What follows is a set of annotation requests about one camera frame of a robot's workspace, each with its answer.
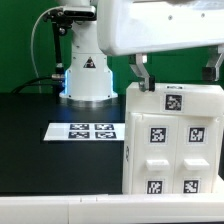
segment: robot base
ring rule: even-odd
[[[69,98],[60,97],[59,102],[63,105],[78,107],[78,108],[99,108],[99,107],[105,107],[105,106],[117,104],[118,98],[113,97],[106,100],[86,101],[86,100],[73,100]]]

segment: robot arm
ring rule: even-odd
[[[221,0],[101,0],[97,16],[99,47],[108,55],[224,43]]]

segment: white box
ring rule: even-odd
[[[123,193],[211,193],[218,176],[224,93],[219,86],[127,89]]]

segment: cable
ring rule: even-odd
[[[32,79],[32,80],[24,83],[23,85],[16,87],[15,89],[13,89],[11,91],[11,93],[19,93],[23,88],[25,88],[26,86],[32,85],[32,83],[34,83],[34,82],[39,82],[41,80],[50,80],[50,79],[51,79],[50,76],[45,76],[45,77],[39,77],[39,78],[36,78],[36,79]]]
[[[47,14],[47,13],[50,12],[51,10],[61,9],[61,8],[62,8],[61,6],[58,6],[58,7],[54,7],[54,8],[50,8],[50,9],[46,10],[45,12],[43,12],[43,13],[39,16],[39,18],[37,19],[37,21],[35,22],[35,24],[34,24],[34,26],[33,26],[32,34],[31,34],[30,50],[31,50],[32,65],[33,65],[33,68],[34,68],[34,72],[35,72],[36,78],[39,78],[39,74],[38,74],[38,71],[37,71],[37,66],[36,66],[35,58],[34,58],[34,37],[35,37],[35,33],[36,33],[37,26],[38,26],[40,20],[42,19],[42,17],[43,17],[45,14]]]

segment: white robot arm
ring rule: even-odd
[[[219,79],[224,59],[222,0],[101,0],[97,18],[98,43],[105,54],[136,54],[130,64],[145,79],[142,91],[154,89],[142,53],[219,45],[202,74],[205,81]]]

